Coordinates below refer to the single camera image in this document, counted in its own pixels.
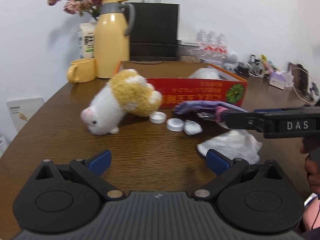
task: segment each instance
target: human hand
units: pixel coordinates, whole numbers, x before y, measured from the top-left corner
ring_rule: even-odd
[[[300,153],[307,153],[303,146],[300,148]],[[308,182],[310,184],[311,191],[316,194],[320,194],[320,173],[318,172],[318,164],[312,161],[308,156],[304,163],[304,170],[308,173]]]

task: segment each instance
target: yellow mug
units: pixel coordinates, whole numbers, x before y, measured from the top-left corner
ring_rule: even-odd
[[[67,72],[71,83],[84,83],[96,78],[96,61],[94,58],[83,58],[71,62]]]

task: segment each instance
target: open box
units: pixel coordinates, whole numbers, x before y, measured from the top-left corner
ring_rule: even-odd
[[[188,78],[197,69],[207,67],[217,69],[221,80]],[[241,106],[248,85],[247,80],[208,63],[122,61],[116,73],[123,69],[135,69],[162,94],[161,108],[194,100],[224,101]]]

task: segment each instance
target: plush toy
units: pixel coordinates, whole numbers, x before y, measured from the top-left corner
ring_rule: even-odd
[[[155,91],[134,69],[114,75],[81,112],[81,119],[91,133],[104,135],[119,132],[119,123],[126,113],[148,116],[161,105],[162,95]]]

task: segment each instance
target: wooden table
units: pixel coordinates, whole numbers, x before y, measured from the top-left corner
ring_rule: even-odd
[[[80,120],[80,112],[104,86],[96,79],[83,84],[66,84],[31,118],[15,137],[0,160],[0,238],[8,240],[19,232],[12,213],[12,202],[42,159],[68,163],[89,158],[103,149],[113,155],[111,167],[103,178],[114,186],[131,190],[192,192],[209,182],[214,174],[196,153],[196,145],[224,130],[214,124],[201,134],[188,136],[171,132],[165,124],[152,124],[147,118],[128,115],[116,135],[94,136]],[[250,79],[243,108],[302,106],[293,91],[280,90],[261,79]],[[170,109],[165,109],[170,116]],[[261,163],[276,159],[306,197],[308,183],[303,170],[304,156],[299,153],[300,138],[264,139]]]

